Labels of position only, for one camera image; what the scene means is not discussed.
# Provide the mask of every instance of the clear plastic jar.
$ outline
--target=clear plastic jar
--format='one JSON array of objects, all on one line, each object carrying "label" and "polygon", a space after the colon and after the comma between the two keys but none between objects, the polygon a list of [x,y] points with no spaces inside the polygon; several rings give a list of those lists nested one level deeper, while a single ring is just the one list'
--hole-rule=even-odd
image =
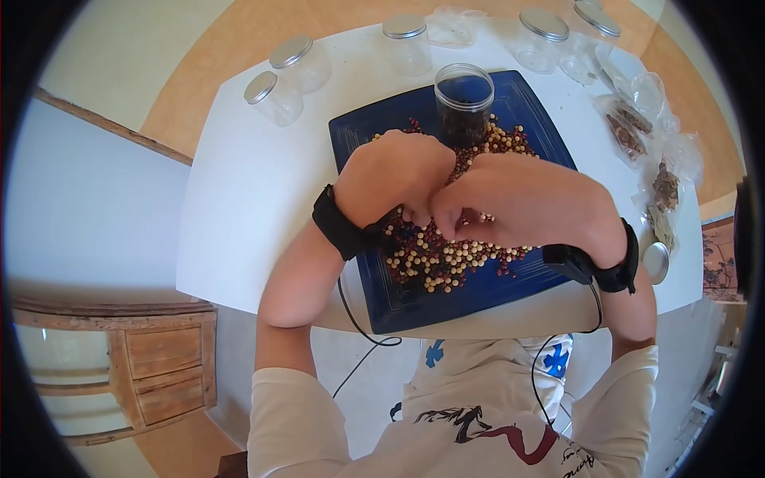
[{"label": "clear plastic jar", "polygon": [[264,71],[249,82],[244,99],[279,128],[294,123],[303,113],[303,98],[285,78]]},{"label": "clear plastic jar", "polygon": [[469,63],[453,63],[435,75],[436,111],[444,143],[471,148],[483,142],[494,103],[491,76]]},{"label": "clear plastic jar", "polygon": [[555,71],[563,42],[568,39],[568,26],[559,16],[537,7],[525,7],[519,15],[513,51],[518,63],[540,75]]},{"label": "clear plastic jar", "polygon": [[404,76],[420,76],[433,68],[428,26],[419,15],[396,15],[382,24],[386,56]]},{"label": "clear plastic jar", "polygon": [[592,0],[578,0],[574,3],[571,20],[571,37],[564,46],[558,65],[573,80],[591,85],[597,76],[597,65],[607,60],[621,28],[608,14],[593,5]]},{"label": "clear plastic jar", "polygon": [[271,52],[269,63],[302,94],[320,89],[332,77],[327,52],[307,35],[298,35],[280,44]]}]

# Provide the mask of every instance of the wooden beam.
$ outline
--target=wooden beam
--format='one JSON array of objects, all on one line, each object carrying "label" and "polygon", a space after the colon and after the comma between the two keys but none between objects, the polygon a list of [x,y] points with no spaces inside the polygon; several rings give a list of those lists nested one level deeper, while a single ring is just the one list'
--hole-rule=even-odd
[{"label": "wooden beam", "polygon": [[151,149],[155,153],[167,156],[168,158],[176,160],[179,163],[191,166],[191,163],[194,160],[193,158],[186,156],[185,154],[171,148],[170,146],[156,142],[155,140],[144,136],[139,132],[133,131],[130,128],[126,128],[125,126],[115,123],[111,119],[106,119],[98,113],[94,113],[80,106],[74,105],[65,99],[57,98],[39,86],[34,91],[34,97],[60,109],[61,111],[65,111],[79,119],[83,119],[91,125],[96,125],[101,129],[105,129],[110,133],[118,135],[119,137],[127,139],[128,141],[132,141],[137,145],[143,146],[144,148]]},{"label": "wooden beam", "polygon": [[77,383],[73,385],[52,385],[50,383],[35,383],[37,393],[46,397],[79,397],[82,395],[98,395],[111,393],[109,382]]},{"label": "wooden beam", "polygon": [[62,438],[64,443],[70,447],[89,447],[91,445],[100,445],[103,443],[109,443],[110,441],[120,440],[122,438],[134,437],[135,435],[146,433],[147,431],[157,430],[158,428],[162,428],[165,425],[177,423],[193,413],[199,413],[201,411],[207,410],[208,408],[210,407],[207,405],[195,408],[194,410],[188,411],[182,415],[178,415],[177,417],[158,421],[155,424],[151,424],[140,429],[127,427],[120,428],[118,430],[100,431],[99,433],[92,433],[87,435],[63,435]]},{"label": "wooden beam", "polygon": [[109,382],[112,384],[114,396],[125,419],[131,428],[140,431],[146,428],[138,396],[133,388],[133,378],[130,373],[130,358],[124,330],[112,330],[106,333],[109,344]]},{"label": "wooden beam", "polygon": [[215,382],[215,328],[216,322],[202,324],[202,377],[204,404],[214,407],[218,402]]},{"label": "wooden beam", "polygon": [[26,295],[13,294],[14,309],[41,312],[53,315],[77,317],[140,317],[147,315],[175,315],[215,310],[212,304],[201,302],[171,302],[162,304],[78,304],[72,302],[47,301]]},{"label": "wooden beam", "polygon": [[90,377],[108,375],[109,369],[41,369],[29,367],[29,375],[33,377]]},{"label": "wooden beam", "polygon": [[213,320],[215,312],[143,317],[75,317],[13,310],[13,321],[18,325],[55,330],[149,330],[201,324]]}]

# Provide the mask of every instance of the plastic bag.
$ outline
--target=plastic bag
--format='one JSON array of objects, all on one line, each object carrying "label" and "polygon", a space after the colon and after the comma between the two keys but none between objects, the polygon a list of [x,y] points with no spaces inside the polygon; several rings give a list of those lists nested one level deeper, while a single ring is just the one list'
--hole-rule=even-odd
[{"label": "plastic bag", "polygon": [[473,45],[477,21],[487,15],[479,10],[442,5],[425,17],[431,44],[444,48],[467,48]]},{"label": "plastic bag", "polygon": [[680,119],[672,114],[664,91],[664,83],[654,72],[635,76],[622,90],[623,99],[637,110],[658,132],[680,132]]},{"label": "plastic bag", "polygon": [[659,138],[662,159],[653,182],[633,197],[651,225],[656,240],[670,255],[679,243],[675,228],[686,187],[702,182],[704,161],[698,149],[698,136],[665,132]]},{"label": "plastic bag", "polygon": [[642,135],[639,130],[650,133],[653,125],[617,95],[596,96],[592,101],[614,134],[621,160],[633,170],[641,168],[650,158],[651,152],[649,137]]}]

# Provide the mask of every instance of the silver metal lid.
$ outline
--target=silver metal lid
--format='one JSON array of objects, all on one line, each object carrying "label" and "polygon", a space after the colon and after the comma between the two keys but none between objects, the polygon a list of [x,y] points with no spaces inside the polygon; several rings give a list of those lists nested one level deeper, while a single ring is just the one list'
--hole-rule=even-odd
[{"label": "silver metal lid", "polygon": [[651,284],[659,285],[669,270],[669,251],[661,242],[654,242],[643,253],[643,266],[648,272]]},{"label": "silver metal lid", "polygon": [[276,86],[276,75],[272,71],[264,71],[256,76],[244,89],[244,99],[254,105],[264,100]]},{"label": "silver metal lid", "polygon": [[314,41],[308,35],[292,37],[271,52],[269,63],[276,69],[288,67],[308,53],[313,44]]},{"label": "silver metal lid", "polygon": [[521,8],[518,16],[529,30],[550,41],[566,41],[568,25],[559,16],[537,7]]},{"label": "silver metal lid", "polygon": [[621,27],[619,24],[608,14],[598,7],[582,0],[574,3],[574,11],[576,11],[580,17],[588,24],[597,28],[604,35],[609,37],[618,38],[621,36]]},{"label": "silver metal lid", "polygon": [[598,10],[603,10],[603,3],[601,0],[574,0],[574,2],[584,2],[596,7]]},{"label": "silver metal lid", "polygon": [[382,23],[382,32],[388,38],[412,38],[425,31],[427,27],[425,19],[419,15],[400,14],[385,20]]}]

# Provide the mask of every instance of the black wrist band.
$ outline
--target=black wrist band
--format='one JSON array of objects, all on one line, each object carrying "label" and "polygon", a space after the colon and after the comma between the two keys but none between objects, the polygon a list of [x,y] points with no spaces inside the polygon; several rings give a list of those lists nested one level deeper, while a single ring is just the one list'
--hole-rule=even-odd
[{"label": "black wrist band", "polygon": [[337,248],[344,261],[377,247],[382,235],[377,223],[362,229],[345,217],[335,203],[331,184],[328,184],[316,199],[311,217],[329,242]]},{"label": "black wrist band", "polygon": [[603,292],[619,292],[628,289],[635,293],[635,275],[637,274],[638,244],[635,231],[624,218],[624,230],[627,233],[627,253],[624,260],[609,269],[598,268],[592,258],[578,247],[566,244],[551,244],[542,247],[542,260],[548,267],[559,274],[574,279],[580,284],[591,284],[592,278]]}]

